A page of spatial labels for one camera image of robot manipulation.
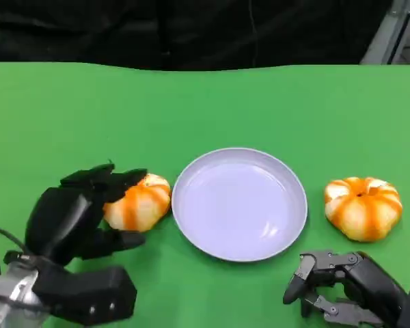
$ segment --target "orange and white pumpkin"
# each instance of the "orange and white pumpkin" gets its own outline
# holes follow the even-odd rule
[[[325,187],[325,214],[355,241],[377,241],[399,221],[402,204],[397,190],[375,178],[334,180]]]
[[[153,228],[170,207],[170,185],[156,174],[147,174],[125,196],[105,204],[105,220],[119,230],[144,232]]]

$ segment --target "black curtain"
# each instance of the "black curtain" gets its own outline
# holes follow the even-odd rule
[[[358,64],[392,0],[0,0],[0,61]]]

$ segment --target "robotic hand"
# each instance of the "robotic hand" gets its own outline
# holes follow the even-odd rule
[[[344,286],[349,299],[327,301],[316,287]],[[400,285],[372,258],[363,252],[338,255],[332,251],[309,251],[301,254],[301,264],[293,275],[283,302],[301,300],[301,315],[308,317],[313,309],[323,313],[329,323],[358,327],[404,327],[410,319],[410,299]]]
[[[22,249],[9,251],[0,270],[0,327],[38,327],[49,314],[82,325],[133,315],[137,290],[120,266],[70,273],[73,258],[99,258],[144,243],[138,232],[101,230],[103,206],[124,196],[147,173],[112,173],[114,164],[75,172],[48,188],[36,203]]]

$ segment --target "green tablecloth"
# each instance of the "green tablecloth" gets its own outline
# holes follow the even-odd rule
[[[195,157],[228,146],[268,152],[300,177],[311,214],[300,239],[265,262],[220,262],[169,217],[139,249],[75,260],[72,270],[124,265],[136,283],[136,315],[112,327],[326,327],[282,305],[307,249],[367,251],[410,288],[410,66],[172,73],[0,64],[0,228],[19,238],[37,197],[76,169],[111,159],[120,171],[147,167],[174,184]],[[347,176],[376,176],[400,191],[403,219],[384,241],[350,242],[325,219],[324,186]],[[0,239],[2,255],[7,247]]]

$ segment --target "green surface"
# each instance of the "green surface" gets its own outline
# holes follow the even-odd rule
[[[111,159],[173,185],[195,157],[228,146],[268,152],[299,176],[311,214],[300,239],[265,262],[231,264],[194,248],[169,217],[139,249],[74,261],[72,270],[124,265],[136,283],[136,315],[110,327],[326,327],[282,305],[306,249],[367,251],[410,288],[409,66],[167,73],[0,64],[0,228],[20,238],[41,192],[76,169]],[[397,186],[404,215],[384,241],[352,243],[325,219],[324,186],[347,176]],[[2,254],[9,246],[0,240]]]

